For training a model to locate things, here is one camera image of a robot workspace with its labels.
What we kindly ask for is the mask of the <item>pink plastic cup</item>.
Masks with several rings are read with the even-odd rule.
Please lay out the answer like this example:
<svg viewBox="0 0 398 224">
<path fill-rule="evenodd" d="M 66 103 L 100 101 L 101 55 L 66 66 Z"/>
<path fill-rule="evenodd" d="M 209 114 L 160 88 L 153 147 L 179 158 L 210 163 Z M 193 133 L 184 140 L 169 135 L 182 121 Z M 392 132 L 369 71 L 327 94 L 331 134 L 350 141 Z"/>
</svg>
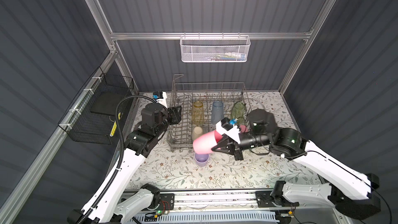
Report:
<svg viewBox="0 0 398 224">
<path fill-rule="evenodd" d="M 246 132 L 248 132 L 248 127 L 245 126 L 245 125 L 243 125 L 243 124 L 239 126 L 239 129 L 240 129 L 240 132 L 241 132 L 241 133 L 246 133 Z"/>
<path fill-rule="evenodd" d="M 210 154 L 211 150 L 222 139 L 222 135 L 217 131 L 211 131 L 201 135 L 193 141 L 193 149 L 196 154 Z"/>
</svg>

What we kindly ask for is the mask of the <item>pink plastic cup front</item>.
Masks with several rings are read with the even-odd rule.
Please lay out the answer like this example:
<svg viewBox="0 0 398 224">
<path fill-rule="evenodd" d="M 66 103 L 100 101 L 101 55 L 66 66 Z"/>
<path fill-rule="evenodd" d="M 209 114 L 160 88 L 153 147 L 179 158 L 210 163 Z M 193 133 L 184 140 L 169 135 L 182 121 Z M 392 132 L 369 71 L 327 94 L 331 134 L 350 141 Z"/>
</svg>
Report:
<svg viewBox="0 0 398 224">
<path fill-rule="evenodd" d="M 217 131 L 211 131 L 201 135 L 193 141 L 193 149 L 196 154 L 210 154 L 211 150 L 222 139 L 222 135 Z"/>
</svg>

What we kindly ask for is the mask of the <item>yellow glass cup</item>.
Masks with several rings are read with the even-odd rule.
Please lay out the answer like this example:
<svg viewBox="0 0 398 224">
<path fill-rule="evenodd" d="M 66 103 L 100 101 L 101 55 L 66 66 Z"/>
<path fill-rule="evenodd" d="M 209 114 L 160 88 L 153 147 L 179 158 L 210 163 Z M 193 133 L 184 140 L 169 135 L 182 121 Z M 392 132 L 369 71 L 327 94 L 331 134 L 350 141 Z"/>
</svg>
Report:
<svg viewBox="0 0 398 224">
<path fill-rule="evenodd" d="M 204 124 L 204 104 L 202 101 L 195 101 L 192 105 L 192 123 L 194 125 Z"/>
</svg>

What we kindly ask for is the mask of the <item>beige plastic cup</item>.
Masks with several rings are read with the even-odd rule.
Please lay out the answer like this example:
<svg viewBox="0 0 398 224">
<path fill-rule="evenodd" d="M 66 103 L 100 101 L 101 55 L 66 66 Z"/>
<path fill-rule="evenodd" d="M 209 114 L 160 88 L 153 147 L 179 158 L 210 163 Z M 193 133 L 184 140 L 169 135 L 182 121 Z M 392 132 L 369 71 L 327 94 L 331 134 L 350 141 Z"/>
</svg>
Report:
<svg viewBox="0 0 398 224">
<path fill-rule="evenodd" d="M 195 141 L 196 139 L 200 138 L 204 134 L 204 130 L 201 126 L 194 126 L 192 129 L 192 140 Z"/>
</svg>

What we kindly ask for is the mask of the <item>green glass cup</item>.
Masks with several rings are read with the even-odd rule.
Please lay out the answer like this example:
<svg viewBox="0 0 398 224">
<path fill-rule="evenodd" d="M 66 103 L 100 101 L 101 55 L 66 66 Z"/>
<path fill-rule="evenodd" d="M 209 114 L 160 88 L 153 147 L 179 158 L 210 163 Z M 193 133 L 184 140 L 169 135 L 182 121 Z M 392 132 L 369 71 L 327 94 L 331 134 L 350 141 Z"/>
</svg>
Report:
<svg viewBox="0 0 398 224">
<path fill-rule="evenodd" d="M 231 119 L 235 119 L 238 125 L 245 125 L 246 106 L 242 101 L 234 103 L 231 110 Z"/>
</svg>

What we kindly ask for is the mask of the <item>blue translucent cup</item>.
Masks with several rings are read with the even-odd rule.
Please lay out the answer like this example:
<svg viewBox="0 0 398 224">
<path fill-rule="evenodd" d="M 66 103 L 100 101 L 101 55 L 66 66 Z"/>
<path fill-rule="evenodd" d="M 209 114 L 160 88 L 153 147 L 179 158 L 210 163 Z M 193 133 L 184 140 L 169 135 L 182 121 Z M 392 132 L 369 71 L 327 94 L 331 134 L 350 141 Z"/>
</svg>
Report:
<svg viewBox="0 0 398 224">
<path fill-rule="evenodd" d="M 214 101 L 211 109 L 211 124 L 216 124 L 224 118 L 224 105 L 222 101 Z"/>
</svg>

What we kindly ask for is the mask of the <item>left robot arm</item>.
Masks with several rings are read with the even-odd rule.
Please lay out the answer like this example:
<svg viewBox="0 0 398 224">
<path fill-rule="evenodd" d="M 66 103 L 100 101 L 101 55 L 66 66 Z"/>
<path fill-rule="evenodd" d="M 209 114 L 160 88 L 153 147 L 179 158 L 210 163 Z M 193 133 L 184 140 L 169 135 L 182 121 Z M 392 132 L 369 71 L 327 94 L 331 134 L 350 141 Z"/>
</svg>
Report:
<svg viewBox="0 0 398 224">
<path fill-rule="evenodd" d="M 181 106 L 168 107 L 165 92 L 157 91 L 141 111 L 142 121 L 126 138 L 120 138 L 119 157 L 97 192 L 82 207 L 69 214 L 69 224 L 126 224 L 144 209 L 156 210 L 160 204 L 160 190 L 143 185 L 127 200 L 120 198 L 131 177 L 145 162 L 170 125 L 181 121 Z"/>
</svg>

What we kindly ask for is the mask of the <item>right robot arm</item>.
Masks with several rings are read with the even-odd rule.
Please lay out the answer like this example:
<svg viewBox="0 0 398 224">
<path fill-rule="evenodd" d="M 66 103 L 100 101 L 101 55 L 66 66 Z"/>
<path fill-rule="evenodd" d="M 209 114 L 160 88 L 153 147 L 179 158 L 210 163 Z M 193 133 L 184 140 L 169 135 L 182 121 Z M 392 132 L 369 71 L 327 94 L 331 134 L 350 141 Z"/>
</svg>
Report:
<svg viewBox="0 0 398 224">
<path fill-rule="evenodd" d="M 381 212 L 385 199 L 377 192 L 379 178 L 375 174 L 357 172 L 303 138 L 299 131 L 279 127 L 274 115 L 264 109 L 251 111 L 247 120 L 248 132 L 241 131 L 237 119 L 224 118 L 217 122 L 216 132 L 222 138 L 211 151 L 242 161 L 245 150 L 267 146 L 268 153 L 301 164 L 326 181 L 318 185 L 299 185 L 278 180 L 267 197 L 275 206 L 327 205 L 361 222 Z"/>
</svg>

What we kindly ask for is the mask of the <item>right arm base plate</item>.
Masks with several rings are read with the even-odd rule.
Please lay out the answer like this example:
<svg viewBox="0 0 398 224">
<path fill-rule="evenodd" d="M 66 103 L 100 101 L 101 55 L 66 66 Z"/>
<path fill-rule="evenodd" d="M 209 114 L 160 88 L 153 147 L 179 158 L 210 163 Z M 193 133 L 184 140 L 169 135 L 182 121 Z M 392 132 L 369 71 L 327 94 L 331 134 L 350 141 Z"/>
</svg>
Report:
<svg viewBox="0 0 398 224">
<path fill-rule="evenodd" d="M 298 207 L 298 202 L 290 202 L 283 197 L 282 193 L 273 191 L 256 191 L 255 192 L 258 207 Z"/>
</svg>

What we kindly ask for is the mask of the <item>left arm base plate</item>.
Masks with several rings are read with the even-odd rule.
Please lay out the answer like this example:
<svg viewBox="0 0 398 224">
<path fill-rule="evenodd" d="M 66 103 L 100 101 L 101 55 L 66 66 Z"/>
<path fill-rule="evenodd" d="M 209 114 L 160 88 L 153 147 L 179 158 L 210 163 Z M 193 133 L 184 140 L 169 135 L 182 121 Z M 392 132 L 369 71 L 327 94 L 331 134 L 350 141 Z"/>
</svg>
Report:
<svg viewBox="0 0 398 224">
<path fill-rule="evenodd" d="M 175 194 L 160 193 L 159 199 L 155 200 L 155 205 L 143 208 L 142 211 L 171 211 L 174 209 Z"/>
</svg>

